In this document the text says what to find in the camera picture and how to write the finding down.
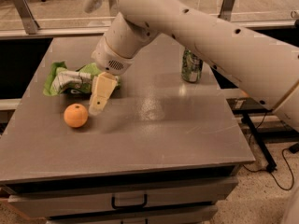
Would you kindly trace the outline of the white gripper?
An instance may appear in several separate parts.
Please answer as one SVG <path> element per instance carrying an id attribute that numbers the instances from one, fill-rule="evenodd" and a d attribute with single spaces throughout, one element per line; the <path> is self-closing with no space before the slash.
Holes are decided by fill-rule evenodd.
<path id="1" fill-rule="evenodd" d="M 93 78 L 89 102 L 91 115 L 98 115 L 104 110 L 118 85 L 115 76 L 123 74 L 134 63 L 136 54 L 159 34 L 157 31 L 134 25 L 120 13 L 116 16 L 92 53 L 96 65 L 106 72 Z"/>

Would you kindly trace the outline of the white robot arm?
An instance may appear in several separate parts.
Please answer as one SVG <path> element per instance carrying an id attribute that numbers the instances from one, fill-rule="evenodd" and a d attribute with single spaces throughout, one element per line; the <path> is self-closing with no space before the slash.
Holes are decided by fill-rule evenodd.
<path id="1" fill-rule="evenodd" d="M 114 0 L 119 13 L 92 54 L 123 74 L 159 34 L 179 42 L 286 124 L 299 129 L 299 48 L 192 9 L 179 0 Z M 102 0 L 85 0 L 84 10 Z"/>

